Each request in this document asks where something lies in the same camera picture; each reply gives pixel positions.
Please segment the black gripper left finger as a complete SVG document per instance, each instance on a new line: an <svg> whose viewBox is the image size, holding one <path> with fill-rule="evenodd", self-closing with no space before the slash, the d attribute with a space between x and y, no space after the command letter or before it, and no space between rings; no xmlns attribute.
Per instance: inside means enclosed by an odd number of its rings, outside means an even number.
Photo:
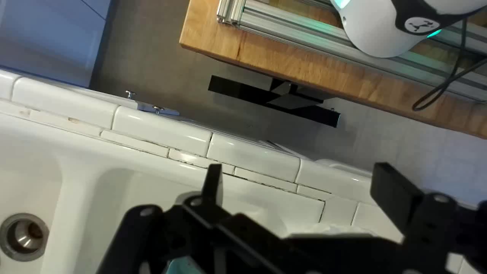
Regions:
<svg viewBox="0 0 487 274"><path fill-rule="evenodd" d="M281 243L243 214L221 206L222 165L210 164L202 190L186 194L163 211L155 203L131 206L97 266L96 274L163 274L189 258L207 274L283 274L275 254Z"/></svg>

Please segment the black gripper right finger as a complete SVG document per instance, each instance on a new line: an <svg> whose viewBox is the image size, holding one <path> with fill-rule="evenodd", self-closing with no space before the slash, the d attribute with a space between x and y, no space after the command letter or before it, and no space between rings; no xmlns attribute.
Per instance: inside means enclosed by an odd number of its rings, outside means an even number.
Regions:
<svg viewBox="0 0 487 274"><path fill-rule="evenodd" d="M466 206L441 191L423 191L390 162L373 167L370 194L402 240L364 237L356 247L365 274L452 274L450 252L487 274L487 203Z"/></svg>

